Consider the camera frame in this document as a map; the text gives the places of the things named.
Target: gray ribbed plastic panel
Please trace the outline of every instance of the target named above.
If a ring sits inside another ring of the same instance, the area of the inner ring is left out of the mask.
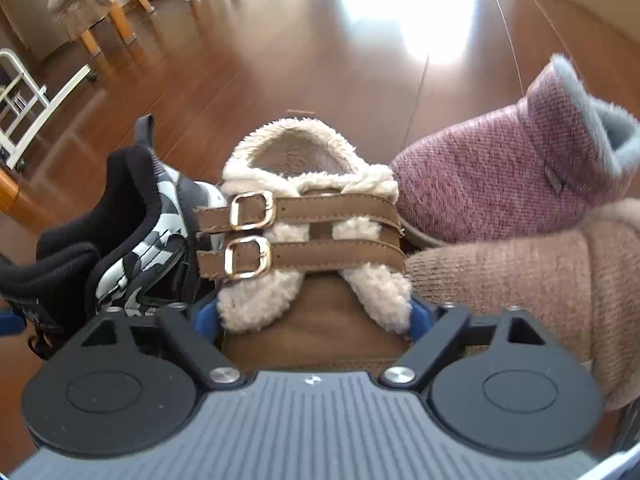
[[[418,397],[364,372],[261,372],[209,394],[179,433],[109,460],[41,449],[10,480],[575,480],[584,452],[535,462],[484,455],[434,424]]]

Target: blue plastic part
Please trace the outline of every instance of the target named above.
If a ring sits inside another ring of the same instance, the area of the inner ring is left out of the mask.
[[[434,324],[433,313],[415,298],[411,299],[411,317],[408,336],[416,342]],[[193,327],[196,332],[208,341],[213,342],[220,330],[220,318],[218,317],[218,300],[214,299],[203,306],[194,316]]]
[[[27,324],[11,310],[0,310],[0,337],[21,333]]]
[[[218,317],[218,298],[203,306],[193,317],[194,330],[207,341],[213,341],[220,330],[220,318]]]
[[[409,337],[414,343],[433,328],[433,314],[415,298],[411,299]]]

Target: white sherpa lining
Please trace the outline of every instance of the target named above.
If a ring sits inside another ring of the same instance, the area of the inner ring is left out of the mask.
[[[290,177],[252,167],[256,153],[285,132],[300,132],[322,147],[343,168],[344,174],[303,173]],[[359,158],[353,146],[321,121],[282,119],[248,135],[234,150],[223,170],[222,191],[228,195],[269,190],[275,196],[301,196],[313,189],[340,192],[367,192],[395,203],[398,184],[388,166],[369,165]],[[380,226],[367,218],[336,222],[333,236],[378,239]],[[309,238],[309,225],[276,222],[264,236],[271,242],[301,242]],[[411,313],[409,280],[386,266],[367,264],[344,270],[366,312],[382,328],[404,333],[409,329]],[[300,290],[304,273],[296,270],[272,270],[252,280],[229,283],[218,295],[218,312],[226,329],[232,332],[259,330],[282,316]]]
[[[640,164],[640,123],[624,108],[587,94],[571,63],[556,54],[551,63],[564,90],[584,119],[603,167],[618,177]]]

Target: white metal rack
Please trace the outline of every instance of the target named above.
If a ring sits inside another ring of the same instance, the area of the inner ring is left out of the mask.
[[[24,150],[27,149],[27,146],[33,140],[33,137],[36,136],[42,125],[49,119],[51,114],[60,106],[60,103],[71,91],[78,86],[78,83],[91,73],[91,69],[88,65],[84,65],[50,101],[46,96],[47,87],[39,87],[36,84],[13,50],[8,48],[0,49],[0,60],[2,60],[2,58],[8,59],[9,64],[16,72],[14,79],[5,88],[0,88],[0,121],[9,113],[15,115],[14,120],[5,131],[0,128],[0,146],[8,153],[5,164],[13,169],[18,161],[20,161]],[[33,96],[28,101],[21,95],[21,91],[19,91],[23,89],[24,86],[17,87],[21,81],[24,82],[26,87],[33,93]],[[42,104],[43,109],[36,116],[31,111],[37,102]],[[11,135],[30,112],[31,117],[34,117],[33,122],[20,140],[18,140],[17,144],[14,144],[11,140]]]

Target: buckle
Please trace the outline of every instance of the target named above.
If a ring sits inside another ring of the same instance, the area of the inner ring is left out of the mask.
[[[234,247],[240,244],[258,244],[260,250],[260,261],[258,268],[249,270],[248,272],[236,272],[234,269]],[[267,238],[263,236],[245,236],[244,238],[236,238],[231,240],[225,249],[225,274],[228,280],[248,280],[255,278],[262,273],[271,269],[271,245]]]
[[[239,200],[260,195],[264,199],[264,218],[255,224],[241,224]],[[229,213],[229,225],[233,231],[248,231],[250,229],[264,229],[273,224],[276,218],[276,209],[273,206],[273,193],[271,191],[251,191],[236,195],[231,201],[231,211]]]

